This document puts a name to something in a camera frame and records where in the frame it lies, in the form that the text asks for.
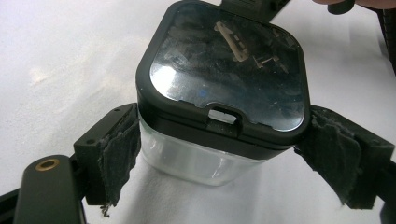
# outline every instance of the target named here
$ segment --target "square container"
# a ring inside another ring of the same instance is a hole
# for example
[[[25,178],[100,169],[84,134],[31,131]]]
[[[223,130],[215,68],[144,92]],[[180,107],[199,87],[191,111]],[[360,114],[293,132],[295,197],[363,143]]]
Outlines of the square container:
[[[272,24],[199,1],[168,8],[136,88],[146,161],[208,185],[292,147],[309,123],[298,42]]]

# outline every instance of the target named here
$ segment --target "brass ring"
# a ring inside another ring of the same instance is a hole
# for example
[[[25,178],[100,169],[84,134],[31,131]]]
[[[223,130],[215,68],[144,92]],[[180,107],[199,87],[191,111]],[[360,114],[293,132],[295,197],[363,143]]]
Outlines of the brass ring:
[[[37,171],[48,171],[53,169],[54,167],[56,167],[57,165],[59,165],[59,160],[57,159],[48,159],[45,161],[40,162],[35,169]]]

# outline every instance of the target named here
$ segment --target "white surface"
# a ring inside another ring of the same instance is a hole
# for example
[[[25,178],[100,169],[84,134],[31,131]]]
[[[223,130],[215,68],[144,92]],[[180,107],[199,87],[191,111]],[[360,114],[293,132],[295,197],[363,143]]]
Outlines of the white surface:
[[[110,109],[136,101],[134,72],[173,1],[0,2],[0,193],[24,168],[73,143]],[[396,77],[376,15],[293,0],[273,21],[303,46],[311,102],[396,144]],[[175,179],[138,158],[119,205],[89,223],[379,223],[342,206],[292,150],[220,188]]]

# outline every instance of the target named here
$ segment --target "black handle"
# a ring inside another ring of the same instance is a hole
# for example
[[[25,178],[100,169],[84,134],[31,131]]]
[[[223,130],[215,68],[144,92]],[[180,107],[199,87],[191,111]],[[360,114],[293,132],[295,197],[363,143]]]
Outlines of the black handle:
[[[355,0],[345,0],[344,2],[327,6],[327,10],[334,15],[347,13],[355,5]]]

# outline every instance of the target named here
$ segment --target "container lid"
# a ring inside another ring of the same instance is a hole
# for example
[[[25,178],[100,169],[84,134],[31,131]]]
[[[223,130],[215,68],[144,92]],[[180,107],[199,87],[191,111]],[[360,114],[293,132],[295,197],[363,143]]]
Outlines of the container lid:
[[[139,103],[150,101],[155,113],[189,125],[202,122],[202,127],[208,118],[238,123],[236,138],[249,135],[287,145],[309,118],[297,41],[274,25],[205,3],[168,9],[136,81],[139,97],[145,98]]]

